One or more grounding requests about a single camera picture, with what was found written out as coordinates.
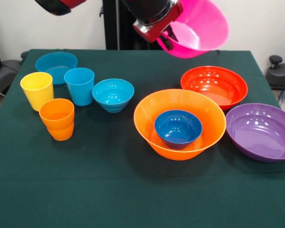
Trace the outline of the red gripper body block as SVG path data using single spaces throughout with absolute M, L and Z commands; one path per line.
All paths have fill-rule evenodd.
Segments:
M 183 12 L 180 1 L 168 1 L 167 6 L 148 22 L 141 22 L 138 19 L 134 22 L 135 31 L 146 41 L 153 43 L 163 32 L 169 30 L 169 26 Z

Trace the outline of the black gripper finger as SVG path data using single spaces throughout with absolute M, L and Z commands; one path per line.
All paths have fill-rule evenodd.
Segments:
M 168 25 L 165 31 L 167 32 L 168 37 L 170 37 L 171 39 L 178 42 L 178 39 L 177 39 L 176 35 L 174 34 L 171 25 Z
M 164 44 L 166 49 L 167 50 L 173 50 L 173 44 L 171 43 L 171 41 L 168 38 L 174 39 L 174 35 L 171 35 L 171 34 L 168 34 L 168 35 L 161 34 L 160 35 L 160 40 Z

